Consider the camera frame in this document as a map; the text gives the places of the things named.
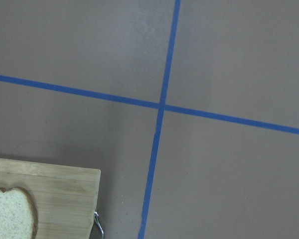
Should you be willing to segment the white bread slice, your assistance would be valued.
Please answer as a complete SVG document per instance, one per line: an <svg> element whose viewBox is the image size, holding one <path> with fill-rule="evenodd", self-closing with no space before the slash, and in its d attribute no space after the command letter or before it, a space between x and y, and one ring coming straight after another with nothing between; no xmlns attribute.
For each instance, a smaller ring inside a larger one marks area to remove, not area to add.
<svg viewBox="0 0 299 239"><path fill-rule="evenodd" d="M34 239L37 231L37 209L29 192L0 188L0 239Z"/></svg>

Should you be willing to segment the wooden cutting board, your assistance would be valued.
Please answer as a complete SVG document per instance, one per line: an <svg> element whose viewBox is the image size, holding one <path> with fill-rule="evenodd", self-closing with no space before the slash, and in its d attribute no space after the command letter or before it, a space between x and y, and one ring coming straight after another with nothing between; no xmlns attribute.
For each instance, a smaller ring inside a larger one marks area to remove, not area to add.
<svg viewBox="0 0 299 239"><path fill-rule="evenodd" d="M87 239L94 224L101 171L0 158L0 188L22 187L38 212L38 239Z"/></svg>

